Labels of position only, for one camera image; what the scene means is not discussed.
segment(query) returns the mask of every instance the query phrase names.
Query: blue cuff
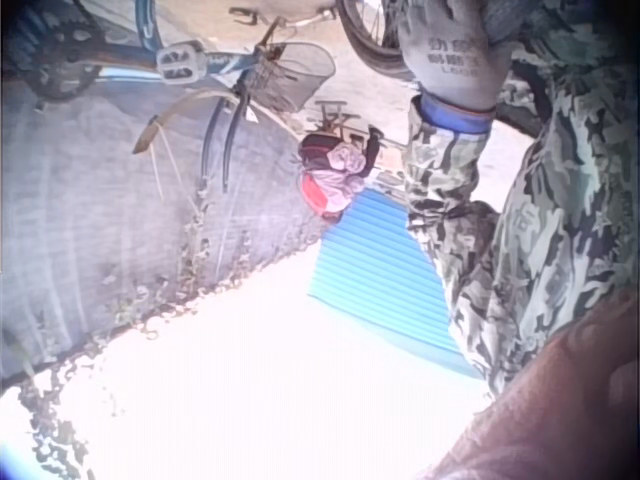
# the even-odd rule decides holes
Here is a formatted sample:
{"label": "blue cuff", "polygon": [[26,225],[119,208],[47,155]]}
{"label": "blue cuff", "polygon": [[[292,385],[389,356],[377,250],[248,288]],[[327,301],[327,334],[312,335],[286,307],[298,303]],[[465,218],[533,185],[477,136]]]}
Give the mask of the blue cuff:
{"label": "blue cuff", "polygon": [[425,90],[422,90],[420,96],[420,113],[434,127],[477,135],[491,130],[495,116],[495,110],[476,113],[448,105]]}

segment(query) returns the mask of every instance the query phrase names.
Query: camouflage pants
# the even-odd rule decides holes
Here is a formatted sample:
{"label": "camouflage pants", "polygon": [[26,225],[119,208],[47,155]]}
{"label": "camouflage pants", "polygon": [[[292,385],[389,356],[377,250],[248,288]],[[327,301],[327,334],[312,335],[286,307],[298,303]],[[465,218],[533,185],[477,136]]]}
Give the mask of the camouflage pants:
{"label": "camouflage pants", "polygon": [[636,85],[625,67],[558,69],[552,117],[500,215],[469,201],[486,138],[412,113],[408,228],[443,279],[451,334],[494,395],[555,332],[637,284]]}

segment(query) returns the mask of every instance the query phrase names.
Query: wire basket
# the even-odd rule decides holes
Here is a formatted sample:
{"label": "wire basket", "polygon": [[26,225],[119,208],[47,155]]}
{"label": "wire basket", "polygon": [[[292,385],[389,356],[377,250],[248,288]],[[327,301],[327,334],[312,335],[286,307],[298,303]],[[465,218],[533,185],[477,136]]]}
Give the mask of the wire basket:
{"label": "wire basket", "polygon": [[269,45],[278,60],[261,57],[246,80],[252,99],[273,112],[295,113],[336,72],[329,52],[311,43],[291,42]]}

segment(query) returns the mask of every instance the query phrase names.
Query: skin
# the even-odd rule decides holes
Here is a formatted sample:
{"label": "skin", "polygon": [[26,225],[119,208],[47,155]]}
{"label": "skin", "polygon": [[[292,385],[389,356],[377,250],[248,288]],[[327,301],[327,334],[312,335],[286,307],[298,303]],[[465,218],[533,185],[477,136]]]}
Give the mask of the skin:
{"label": "skin", "polygon": [[639,340],[637,290],[600,302],[558,332],[423,478],[637,478]]}

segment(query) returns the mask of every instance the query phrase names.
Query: blue metal panel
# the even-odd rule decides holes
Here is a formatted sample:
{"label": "blue metal panel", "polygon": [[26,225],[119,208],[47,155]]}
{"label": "blue metal panel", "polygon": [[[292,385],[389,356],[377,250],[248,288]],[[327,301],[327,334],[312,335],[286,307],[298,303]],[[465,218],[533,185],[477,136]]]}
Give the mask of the blue metal panel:
{"label": "blue metal panel", "polygon": [[442,283],[406,218],[378,192],[359,195],[325,233],[309,294],[417,355],[476,376],[449,335]]}

